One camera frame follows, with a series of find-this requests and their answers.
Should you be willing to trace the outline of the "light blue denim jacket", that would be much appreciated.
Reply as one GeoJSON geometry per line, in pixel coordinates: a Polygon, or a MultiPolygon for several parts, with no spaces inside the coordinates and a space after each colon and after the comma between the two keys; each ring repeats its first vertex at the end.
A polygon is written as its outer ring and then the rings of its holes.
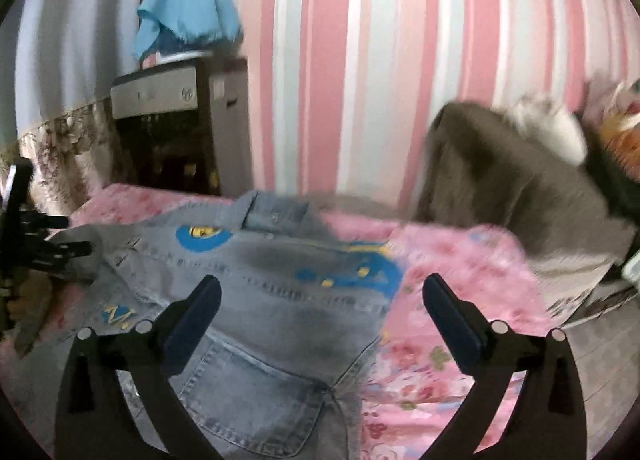
{"type": "MultiPolygon", "coordinates": [[[[45,450],[77,332],[127,333],[212,275],[219,310],[169,383],[218,459],[359,457],[361,389],[402,278],[379,243],[345,243],[305,202],[263,191],[54,240],[92,252],[54,276],[36,345],[1,353],[3,391],[45,450]]],[[[117,376],[142,438],[163,449],[130,373],[117,376]]]]}

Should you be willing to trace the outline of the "floral beige curtain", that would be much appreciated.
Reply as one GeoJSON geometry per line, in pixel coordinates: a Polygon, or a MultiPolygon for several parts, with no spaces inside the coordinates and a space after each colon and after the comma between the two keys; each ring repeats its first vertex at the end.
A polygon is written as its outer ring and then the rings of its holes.
{"type": "Polygon", "coordinates": [[[18,156],[34,166],[30,203],[50,214],[72,214],[128,173],[108,98],[43,121],[2,147],[2,188],[18,156]]]}

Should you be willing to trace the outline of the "white patterned quilt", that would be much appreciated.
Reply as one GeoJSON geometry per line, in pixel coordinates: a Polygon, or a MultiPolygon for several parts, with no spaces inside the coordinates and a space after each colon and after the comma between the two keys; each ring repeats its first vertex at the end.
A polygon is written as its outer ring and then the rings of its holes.
{"type": "Polygon", "coordinates": [[[637,251],[623,266],[622,277],[640,291],[640,251],[637,251]]]}

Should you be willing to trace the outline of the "grey brown folded blanket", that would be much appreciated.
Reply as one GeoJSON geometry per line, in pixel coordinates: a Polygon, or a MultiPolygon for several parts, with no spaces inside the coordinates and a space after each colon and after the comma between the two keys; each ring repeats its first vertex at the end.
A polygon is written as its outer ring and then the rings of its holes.
{"type": "Polygon", "coordinates": [[[550,316],[565,321],[634,240],[587,172],[527,141],[492,110],[448,103],[428,131],[416,219],[494,225],[520,242],[550,316]]]}

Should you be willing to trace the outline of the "blue cloth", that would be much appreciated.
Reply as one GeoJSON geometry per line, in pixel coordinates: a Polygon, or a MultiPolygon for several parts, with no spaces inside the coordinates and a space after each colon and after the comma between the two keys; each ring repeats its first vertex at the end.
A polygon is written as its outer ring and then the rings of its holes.
{"type": "Polygon", "coordinates": [[[134,58],[209,49],[241,39],[242,25],[233,0],[142,0],[134,58]]]}

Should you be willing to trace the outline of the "white plush pillow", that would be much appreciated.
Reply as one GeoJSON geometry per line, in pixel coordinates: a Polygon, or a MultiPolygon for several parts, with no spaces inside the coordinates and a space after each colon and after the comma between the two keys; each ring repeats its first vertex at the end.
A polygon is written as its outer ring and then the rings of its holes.
{"type": "Polygon", "coordinates": [[[586,161],[588,146],[579,121],[552,96],[525,94],[503,117],[521,137],[537,142],[569,165],[579,167],[586,161]]]}

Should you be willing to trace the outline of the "orange patterned bag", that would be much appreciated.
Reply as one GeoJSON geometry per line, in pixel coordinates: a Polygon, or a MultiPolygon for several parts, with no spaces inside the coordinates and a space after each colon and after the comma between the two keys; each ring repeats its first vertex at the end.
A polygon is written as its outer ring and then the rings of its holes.
{"type": "Polygon", "coordinates": [[[600,142],[631,181],[639,182],[639,91],[617,84],[598,125],[600,142]]]}

